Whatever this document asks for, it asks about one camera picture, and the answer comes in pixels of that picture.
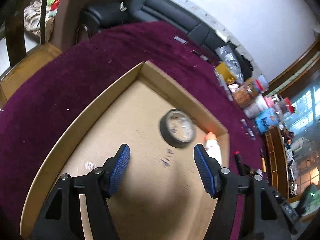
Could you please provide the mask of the black marker red cap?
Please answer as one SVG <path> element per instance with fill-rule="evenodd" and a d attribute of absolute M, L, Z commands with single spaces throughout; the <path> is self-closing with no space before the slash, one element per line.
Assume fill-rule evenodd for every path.
<path fill-rule="evenodd" d="M 235 151 L 233 153 L 233 156 L 234 156 L 234 160 L 235 160 L 239 175 L 246 176 L 246 171 L 245 171 L 244 163 L 242 161 L 240 152 Z"/>

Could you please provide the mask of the white small bottle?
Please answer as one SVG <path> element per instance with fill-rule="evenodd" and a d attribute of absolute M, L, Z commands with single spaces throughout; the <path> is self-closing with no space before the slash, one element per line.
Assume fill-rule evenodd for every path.
<path fill-rule="evenodd" d="M 217 142 L 217 137 L 212 132 L 209 132 L 205 138 L 205 149 L 211 158 L 217 160 L 217 162 L 222 165 L 222 155 L 219 143 Z"/>

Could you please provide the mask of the black tape roll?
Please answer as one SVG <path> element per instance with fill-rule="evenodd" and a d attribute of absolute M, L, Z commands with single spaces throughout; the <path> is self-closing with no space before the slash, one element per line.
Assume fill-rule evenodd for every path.
<path fill-rule="evenodd" d="M 176 108 L 162 116 L 159 121 L 159 131 L 165 142 L 175 148 L 187 147 L 196 137 L 192 120 Z"/>

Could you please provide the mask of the black gold lipstick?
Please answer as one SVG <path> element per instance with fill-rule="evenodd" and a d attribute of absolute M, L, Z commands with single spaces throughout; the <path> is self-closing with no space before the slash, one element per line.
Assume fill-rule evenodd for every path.
<path fill-rule="evenodd" d="M 247 164 L 244 164 L 244 171 L 245 174 L 251 178 L 255 175 L 255 170 L 253 170 L 253 168 L 251 168 Z"/>

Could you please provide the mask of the yellow black pen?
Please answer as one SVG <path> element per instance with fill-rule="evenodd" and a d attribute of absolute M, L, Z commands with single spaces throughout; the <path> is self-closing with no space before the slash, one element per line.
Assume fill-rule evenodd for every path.
<path fill-rule="evenodd" d="M 260 149 L 260 158 L 261 158 L 261 163 L 262 163 L 262 171 L 264 173 L 266 173 L 267 172 L 266 161 L 265 161 L 264 151 L 262 148 Z"/>

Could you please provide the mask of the cardboard tray box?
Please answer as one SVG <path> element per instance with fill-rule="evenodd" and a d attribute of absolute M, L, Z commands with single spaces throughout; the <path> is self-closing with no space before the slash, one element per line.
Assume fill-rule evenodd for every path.
<path fill-rule="evenodd" d="M 195 125 L 185 148 L 167 144 L 160 119 L 183 111 Z M 59 175 L 85 175 L 122 144 L 130 161 L 108 207 L 121 239 L 203 239 L 216 200 L 204 190 L 193 150 L 208 132 L 216 135 L 222 164 L 229 164 L 227 129 L 203 104 L 151 62 L 142 62 L 95 98 L 61 135 L 42 163 L 25 200 L 20 233 L 29 237 Z"/>

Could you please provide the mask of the blue label clear jar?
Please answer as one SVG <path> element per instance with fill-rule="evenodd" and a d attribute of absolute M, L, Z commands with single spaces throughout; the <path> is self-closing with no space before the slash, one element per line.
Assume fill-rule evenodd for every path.
<path fill-rule="evenodd" d="M 255 124 L 260 133 L 267 132 L 279 125 L 279 114 L 274 108 L 268 108 L 255 117 Z"/>

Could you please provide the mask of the purple tablecloth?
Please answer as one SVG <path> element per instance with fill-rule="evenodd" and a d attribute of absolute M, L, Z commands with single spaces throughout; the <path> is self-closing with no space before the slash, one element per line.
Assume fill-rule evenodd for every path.
<path fill-rule="evenodd" d="M 181 44 L 178 36 L 186 40 Z M 230 102 L 206 52 L 165 22 L 133 23 L 106 29 L 67 49 L 25 82 L 1 110 L 1 221 L 8 238 L 19 237 L 29 188 L 49 151 L 74 119 L 109 85 L 143 61 L 175 79 L 228 129 L 231 152 L 261 168 L 260 138 L 252 140 L 240 121 L 242 109 Z"/>

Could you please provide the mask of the red lid clear jar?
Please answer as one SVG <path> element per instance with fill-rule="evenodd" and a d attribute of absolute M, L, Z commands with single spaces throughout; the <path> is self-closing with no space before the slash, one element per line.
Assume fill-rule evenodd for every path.
<path fill-rule="evenodd" d="M 283 98 L 275 104 L 277 110 L 279 110 L 282 115 L 291 115 L 295 112 L 295 106 L 291 104 L 289 98 Z"/>

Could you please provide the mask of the brown label jar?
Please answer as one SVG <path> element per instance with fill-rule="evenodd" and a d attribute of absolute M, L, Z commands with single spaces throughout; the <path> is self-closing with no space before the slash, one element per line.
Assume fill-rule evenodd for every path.
<path fill-rule="evenodd" d="M 234 93 L 234 101 L 241 107 L 245 108 L 255 98 L 255 89 L 251 85 L 242 85 Z"/>

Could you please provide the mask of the gold tape red blue lid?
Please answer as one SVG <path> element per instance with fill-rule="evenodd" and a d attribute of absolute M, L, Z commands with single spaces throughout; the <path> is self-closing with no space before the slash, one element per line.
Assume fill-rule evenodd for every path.
<path fill-rule="evenodd" d="M 248 79 L 246 85 L 253 94 L 263 93 L 264 86 L 258 79 Z"/>

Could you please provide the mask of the white thin pen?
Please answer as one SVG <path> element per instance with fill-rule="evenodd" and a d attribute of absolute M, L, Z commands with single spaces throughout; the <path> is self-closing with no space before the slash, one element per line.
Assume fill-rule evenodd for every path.
<path fill-rule="evenodd" d="M 214 71 L 214 74 L 215 74 L 215 76 L 216 76 L 216 78 L 217 78 L 217 80 L 218 80 L 218 83 L 219 83 L 220 87 L 222 87 L 223 84 L 222 84 L 222 82 L 221 82 L 220 74 L 219 74 L 218 71 L 216 70 L 216 67 L 213 67 L 213 71 Z"/>

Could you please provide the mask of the metal clip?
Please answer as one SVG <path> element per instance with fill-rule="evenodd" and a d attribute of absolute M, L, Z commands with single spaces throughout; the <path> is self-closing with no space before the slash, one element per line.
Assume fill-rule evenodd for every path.
<path fill-rule="evenodd" d="M 174 40 L 180 42 L 181 44 L 187 44 L 188 42 L 181 37 L 174 36 Z"/>

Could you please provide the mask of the black leather sofa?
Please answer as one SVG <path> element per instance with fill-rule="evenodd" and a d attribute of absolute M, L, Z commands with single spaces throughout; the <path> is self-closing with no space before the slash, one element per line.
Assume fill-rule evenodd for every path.
<path fill-rule="evenodd" d="M 105 1 L 86 5 L 80 12 L 79 29 L 88 37 L 104 29 L 136 22 L 167 22 L 184 32 L 190 40 L 206 52 L 212 60 L 218 58 L 216 49 L 230 46 L 241 67 L 245 80 L 253 73 L 251 63 L 236 51 L 236 45 L 223 41 L 203 20 L 171 0 Z"/>

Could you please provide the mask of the dark wooden chair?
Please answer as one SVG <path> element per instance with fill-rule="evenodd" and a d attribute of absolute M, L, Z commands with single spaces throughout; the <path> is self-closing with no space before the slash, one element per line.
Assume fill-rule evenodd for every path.
<path fill-rule="evenodd" d="M 1 0 L 1 39 L 5 39 L 9 67 L 1 71 L 1 107 L 35 72 L 61 54 L 46 41 L 45 16 L 47 0 L 42 0 L 40 38 L 27 50 L 24 33 L 24 8 L 31 0 Z"/>

